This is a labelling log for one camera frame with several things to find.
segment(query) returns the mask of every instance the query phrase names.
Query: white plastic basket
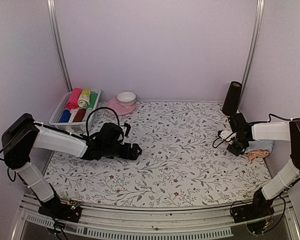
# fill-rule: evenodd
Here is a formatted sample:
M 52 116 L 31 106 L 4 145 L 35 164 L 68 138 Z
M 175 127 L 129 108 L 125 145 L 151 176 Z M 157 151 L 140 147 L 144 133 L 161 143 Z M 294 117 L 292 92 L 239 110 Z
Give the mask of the white plastic basket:
M 91 94 L 97 93 L 98 96 L 96 97 L 94 106 L 92 110 L 95 110 L 98 105 L 99 97 L 101 94 L 101 90 L 91 90 Z M 71 92 L 68 92 L 63 97 L 62 101 L 59 103 L 57 108 L 54 110 L 52 116 L 50 117 L 49 124 L 55 126 L 57 129 L 64 130 L 71 133 L 82 133 L 86 132 L 86 121 L 81 122 L 59 122 L 60 118 L 62 116 L 62 113 L 66 109 L 66 105 L 69 101 Z M 96 117 L 96 112 L 92 114 L 92 116 L 89 118 L 88 122 L 88 130 L 91 130 L 92 123 L 94 122 Z

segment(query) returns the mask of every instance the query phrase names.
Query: pink towel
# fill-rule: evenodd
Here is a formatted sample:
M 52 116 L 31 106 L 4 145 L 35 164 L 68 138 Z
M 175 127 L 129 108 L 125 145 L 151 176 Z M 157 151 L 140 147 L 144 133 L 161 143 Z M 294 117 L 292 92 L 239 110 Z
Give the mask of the pink towel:
M 75 88 L 72 90 L 71 96 L 69 97 L 69 101 L 66 104 L 66 109 L 76 109 L 78 107 L 78 99 L 80 97 L 82 90 L 80 88 Z

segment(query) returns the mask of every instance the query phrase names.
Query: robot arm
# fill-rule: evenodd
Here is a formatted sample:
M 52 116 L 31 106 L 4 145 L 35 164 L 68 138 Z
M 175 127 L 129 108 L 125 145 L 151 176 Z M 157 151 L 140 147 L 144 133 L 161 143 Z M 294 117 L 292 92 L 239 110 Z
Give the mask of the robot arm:
M 75 135 L 43 123 L 37 123 L 28 113 L 23 114 L 2 135 L 4 163 L 15 170 L 22 181 L 37 196 L 41 208 L 39 213 L 53 218 L 78 222 L 81 209 L 71 204 L 61 203 L 53 187 L 30 161 L 32 148 L 47 149 L 73 155 L 84 160 L 99 160 L 101 157 L 136 160 L 142 150 L 134 143 L 124 143 L 130 126 L 104 123 L 100 132 Z
M 232 118 L 231 127 L 236 125 L 234 119 L 242 120 L 242 118 L 243 116 Z M 252 204 L 231 209 L 231 215 L 236 223 L 273 214 L 273 200 L 300 180 L 300 118 L 254 125 L 244 122 L 241 121 L 241 129 L 237 132 L 232 146 L 228 147 L 232 152 L 241 152 L 242 146 L 249 146 L 248 141 L 277 140 L 291 142 L 291 155 L 277 175 L 254 193 Z

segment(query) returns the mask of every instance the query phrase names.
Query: floral tablecloth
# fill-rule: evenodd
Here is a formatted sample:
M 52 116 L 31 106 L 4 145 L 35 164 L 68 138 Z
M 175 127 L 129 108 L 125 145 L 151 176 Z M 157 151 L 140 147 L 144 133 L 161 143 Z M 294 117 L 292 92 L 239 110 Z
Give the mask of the floral tablecloth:
M 128 141 L 143 149 L 136 161 L 82 160 L 55 152 L 45 172 L 61 198 L 134 207 L 206 206 L 251 199 L 271 179 L 263 159 L 249 163 L 223 143 L 212 147 L 218 130 L 230 129 L 222 104 L 138 102 L 120 117 L 131 125 Z M 100 111 L 92 133 L 116 122 Z

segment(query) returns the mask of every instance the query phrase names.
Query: red towel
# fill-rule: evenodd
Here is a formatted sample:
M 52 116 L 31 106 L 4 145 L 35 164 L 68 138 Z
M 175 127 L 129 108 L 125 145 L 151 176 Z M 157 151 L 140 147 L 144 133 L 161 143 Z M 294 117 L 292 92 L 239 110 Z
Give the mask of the red towel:
M 78 107 L 78 99 L 80 97 L 82 90 L 80 88 L 75 88 L 72 90 L 71 96 L 69 97 L 69 101 L 66 104 L 66 109 L 76 109 Z
M 85 114 L 86 114 L 86 109 L 85 108 L 79 109 L 79 111 L 76 113 L 76 115 L 73 119 L 73 122 L 74 123 L 82 122 L 82 119 L 84 119 Z

